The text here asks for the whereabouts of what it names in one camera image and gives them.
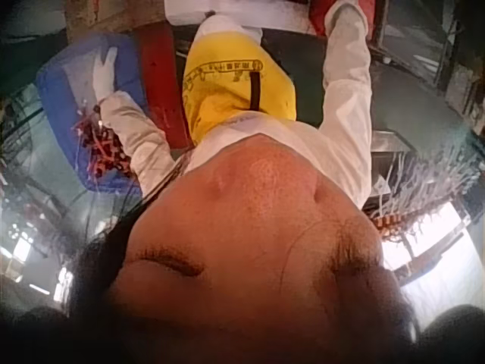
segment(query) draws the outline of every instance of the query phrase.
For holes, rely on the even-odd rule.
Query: blue container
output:
[[[98,180],[89,176],[89,152],[80,147],[79,137],[73,129],[80,121],[78,110],[86,105],[90,113],[96,104],[92,88],[94,59],[101,50],[104,61],[110,47],[118,48],[114,88],[129,93],[147,113],[138,49],[131,37],[122,34],[96,34],[69,45],[40,69],[36,86],[55,138],[86,189],[141,195],[139,185],[117,171],[110,171]]]

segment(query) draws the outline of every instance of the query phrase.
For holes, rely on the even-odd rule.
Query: fluorescent light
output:
[[[66,278],[66,273],[67,269],[66,267],[62,267],[61,271],[59,272],[59,282],[64,282],[64,279]]]
[[[22,263],[25,263],[29,256],[30,244],[24,239],[20,238],[14,249],[14,256],[18,258]]]
[[[37,287],[35,284],[29,284],[29,287],[32,288],[33,290],[36,290],[37,292],[45,294],[46,296],[51,294],[48,290],[44,290],[41,287]]]
[[[3,246],[0,246],[0,253],[2,253],[4,256],[6,256],[9,259],[12,259],[12,253],[6,250]]]
[[[55,285],[55,291],[54,291],[54,301],[55,302],[62,302],[63,292],[64,292],[64,289],[62,288],[62,284],[57,283]]]

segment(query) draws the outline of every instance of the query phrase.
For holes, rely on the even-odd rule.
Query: brown strap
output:
[[[250,72],[251,77],[251,102],[249,110],[259,111],[259,102],[261,101],[261,75],[259,72]]]

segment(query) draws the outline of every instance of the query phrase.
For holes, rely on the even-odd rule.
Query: sleeve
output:
[[[352,186],[358,206],[371,192],[371,55],[367,20],[350,0],[339,0],[326,16],[330,34],[324,63],[324,122],[319,131]]]
[[[130,95],[117,91],[101,104],[101,119],[120,138],[130,167],[147,196],[174,167],[165,133],[148,119]]]

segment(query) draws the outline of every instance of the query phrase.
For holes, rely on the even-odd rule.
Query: skin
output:
[[[336,276],[350,260],[365,273]],[[317,355],[334,336],[342,300],[353,305],[372,291],[365,309],[352,310],[359,323],[401,302],[381,261],[378,232],[350,198],[301,155],[257,135],[162,192],[133,227],[108,295],[131,317],[207,331],[199,346],[222,330],[241,338],[245,359],[260,346],[285,347],[286,358]]]

